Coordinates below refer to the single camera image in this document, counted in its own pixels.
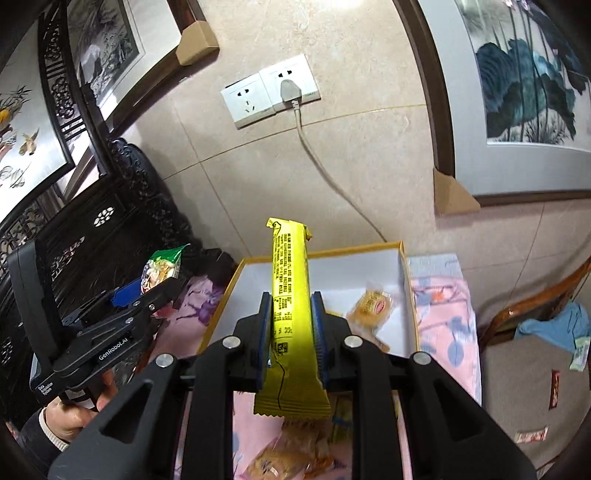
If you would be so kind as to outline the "person left hand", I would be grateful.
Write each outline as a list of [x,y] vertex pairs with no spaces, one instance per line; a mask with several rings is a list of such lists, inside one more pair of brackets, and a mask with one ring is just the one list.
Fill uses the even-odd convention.
[[96,410],[66,404],[59,398],[55,398],[44,409],[45,424],[53,435],[70,443],[108,405],[118,392],[111,370],[102,374],[102,382],[103,388],[96,401]]

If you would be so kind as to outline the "dark sleeve forearm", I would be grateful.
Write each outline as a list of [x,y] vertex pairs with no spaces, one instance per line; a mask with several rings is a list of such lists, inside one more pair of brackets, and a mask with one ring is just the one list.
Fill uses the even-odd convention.
[[47,476],[52,463],[69,447],[68,442],[57,437],[47,426],[44,408],[27,420],[17,443],[43,476]]

